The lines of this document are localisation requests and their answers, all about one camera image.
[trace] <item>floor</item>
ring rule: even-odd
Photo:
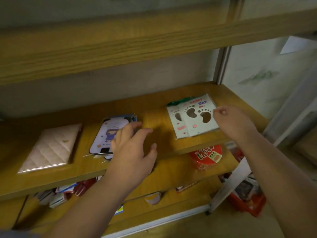
[[[282,151],[317,184],[316,167],[289,149]],[[236,211],[228,201],[224,201],[210,216],[201,213],[128,236],[139,237],[283,238],[284,235],[269,204],[265,205],[261,216],[255,218],[249,213]]]

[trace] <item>cartoon character illustration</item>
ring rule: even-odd
[[[114,137],[116,136],[118,130],[119,130],[118,127],[112,127],[111,129],[107,130],[107,132],[106,132],[106,143],[108,143],[109,141],[111,142],[114,139]]]

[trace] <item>red lid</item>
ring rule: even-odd
[[[193,160],[204,165],[213,165],[219,162],[222,157],[220,145],[199,149],[189,153]]]

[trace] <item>footprint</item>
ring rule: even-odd
[[[203,117],[203,123],[208,123],[211,120],[211,110],[202,109],[200,116]]]
[[[179,121],[182,121],[182,118],[180,116],[179,110],[176,110],[175,112],[173,112],[173,115],[175,115],[175,118]]]
[[[189,106],[184,112],[186,112],[189,117],[196,118],[197,114],[195,114],[195,109],[193,107],[195,107],[195,105]]]

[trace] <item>quilted cover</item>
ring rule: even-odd
[[[67,164],[80,129],[74,124],[43,130],[18,173]]]

